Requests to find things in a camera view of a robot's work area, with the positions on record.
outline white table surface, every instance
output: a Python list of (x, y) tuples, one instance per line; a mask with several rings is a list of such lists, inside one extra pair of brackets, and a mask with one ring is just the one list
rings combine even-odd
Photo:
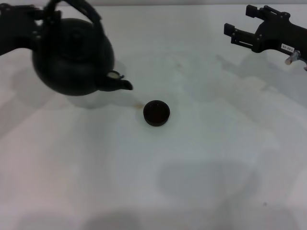
[[(274, 7), (307, 27), (307, 5)], [(305, 230), (304, 63), (230, 44), (224, 23), (261, 23), (245, 5), (97, 10), (131, 92), (66, 97), (30, 51), (0, 57), (0, 229)]]

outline teapot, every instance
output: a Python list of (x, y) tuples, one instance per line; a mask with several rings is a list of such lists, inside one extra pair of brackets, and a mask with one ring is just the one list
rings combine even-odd
[(0, 55), (17, 48), (31, 49), (41, 81), (65, 95), (132, 90), (132, 84), (113, 70), (114, 51), (99, 14), (84, 0), (65, 1), (90, 22), (62, 19), (61, 11), (55, 10), (60, 0), (51, 0), (42, 10), (34, 5), (0, 4)]

